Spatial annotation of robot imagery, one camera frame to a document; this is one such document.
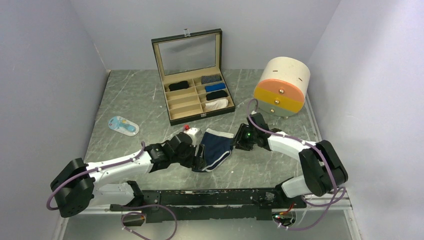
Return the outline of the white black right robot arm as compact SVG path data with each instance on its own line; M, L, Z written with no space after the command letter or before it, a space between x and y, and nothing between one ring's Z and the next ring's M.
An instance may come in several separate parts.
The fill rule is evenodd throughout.
M348 181L348 173L329 141L307 141L278 128L270 129L261 113L250 114L246 119L248 123L239 126L232 147L251 151L257 145L300 162L302 175L285 180L277 187L279 191L274 199L278 206L286 208L294 197L302 195L321 197Z

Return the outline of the black underwear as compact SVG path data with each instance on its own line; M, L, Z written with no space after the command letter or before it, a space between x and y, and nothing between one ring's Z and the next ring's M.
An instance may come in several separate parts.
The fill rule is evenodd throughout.
M168 86L168 89L169 89L170 92L172 92L172 91L188 89L189 87L190 87L189 82L187 80L183 80L183 81L180 81L180 82L171 83Z

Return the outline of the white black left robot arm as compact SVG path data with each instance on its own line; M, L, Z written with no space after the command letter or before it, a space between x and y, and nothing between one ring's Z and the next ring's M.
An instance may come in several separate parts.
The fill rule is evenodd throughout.
M73 217L86 208L110 204L122 210L140 210L145 196L135 181L137 174L150 174L172 164L195 169L204 161L195 156L199 128L189 128L161 143L146 145L126 156L85 163L71 160L50 183L46 208L59 211L63 218Z

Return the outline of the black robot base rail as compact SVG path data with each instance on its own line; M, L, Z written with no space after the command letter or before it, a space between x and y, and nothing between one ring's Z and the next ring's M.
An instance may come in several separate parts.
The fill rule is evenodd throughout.
M111 212L141 211L147 223L164 221L256 219L269 221L288 209L306 208L300 196L287 197L277 188L234 188L209 190L143 190L142 197Z

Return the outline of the navy white underwear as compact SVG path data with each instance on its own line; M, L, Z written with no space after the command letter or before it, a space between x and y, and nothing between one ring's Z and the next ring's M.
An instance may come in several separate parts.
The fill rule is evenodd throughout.
M193 172L207 173L219 167L232 153L233 133L208 128L195 155Z

